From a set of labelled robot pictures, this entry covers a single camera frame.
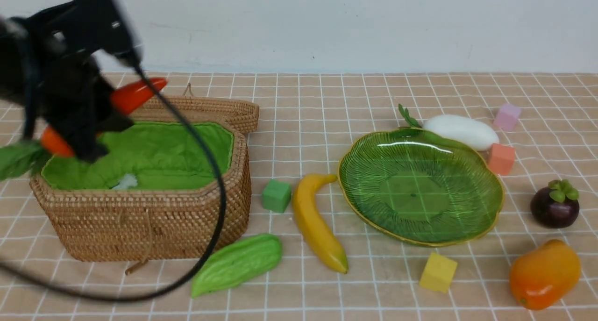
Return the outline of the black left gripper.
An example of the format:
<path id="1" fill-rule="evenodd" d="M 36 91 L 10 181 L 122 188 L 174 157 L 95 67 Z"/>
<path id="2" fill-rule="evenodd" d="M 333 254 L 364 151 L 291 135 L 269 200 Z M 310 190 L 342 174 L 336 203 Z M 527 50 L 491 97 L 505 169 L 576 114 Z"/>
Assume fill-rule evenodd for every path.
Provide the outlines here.
<path id="1" fill-rule="evenodd" d="M 141 64 L 142 42 L 118 0 L 72 0 L 29 17 L 2 17 L 1 99 L 24 108 L 24 139 L 42 117 L 77 159 L 94 163 L 108 153 L 97 133 L 133 125 L 110 100 L 115 89 L 100 73 L 99 50 L 126 67 Z"/>

